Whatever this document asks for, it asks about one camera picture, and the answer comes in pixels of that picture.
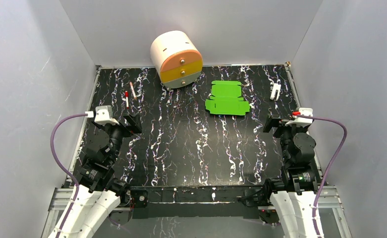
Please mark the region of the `green paper box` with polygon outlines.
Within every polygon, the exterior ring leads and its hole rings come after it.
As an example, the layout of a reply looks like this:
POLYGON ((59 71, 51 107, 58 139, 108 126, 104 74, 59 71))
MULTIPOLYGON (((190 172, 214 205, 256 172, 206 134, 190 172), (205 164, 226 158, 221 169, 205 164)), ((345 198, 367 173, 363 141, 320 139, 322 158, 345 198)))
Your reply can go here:
POLYGON ((205 101, 205 108, 213 115, 245 116, 250 112, 239 81, 212 81, 211 95, 205 101))

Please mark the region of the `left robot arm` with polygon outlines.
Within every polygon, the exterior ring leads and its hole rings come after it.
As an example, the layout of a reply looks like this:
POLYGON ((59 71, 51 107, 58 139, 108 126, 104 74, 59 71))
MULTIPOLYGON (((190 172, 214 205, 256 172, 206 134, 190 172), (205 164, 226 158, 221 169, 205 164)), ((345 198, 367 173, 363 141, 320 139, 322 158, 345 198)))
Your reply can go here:
POLYGON ((139 114, 124 114, 125 122, 111 117, 109 106, 97 107, 95 111, 71 115, 60 120, 50 137, 52 156, 56 164, 74 182, 74 188, 59 221, 50 233, 51 238, 91 238, 100 225, 117 206, 126 206, 132 200, 129 185, 113 177, 124 138, 142 132, 139 114), (104 131, 108 143, 96 153, 86 154, 77 175, 73 175, 59 160, 55 151, 55 134, 67 120, 93 118, 93 125, 104 131))

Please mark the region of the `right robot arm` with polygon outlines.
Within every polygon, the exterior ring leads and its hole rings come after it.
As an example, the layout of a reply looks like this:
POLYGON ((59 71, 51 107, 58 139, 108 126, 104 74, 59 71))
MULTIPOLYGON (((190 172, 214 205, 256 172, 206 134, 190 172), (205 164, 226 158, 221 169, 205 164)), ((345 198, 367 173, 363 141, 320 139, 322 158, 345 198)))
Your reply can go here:
POLYGON ((315 163, 315 140, 308 134, 312 121, 299 120, 299 112, 283 119, 268 115, 263 131, 274 129, 283 166, 280 179, 267 179, 263 201, 273 205, 286 238, 322 238, 318 203, 320 175, 315 163))

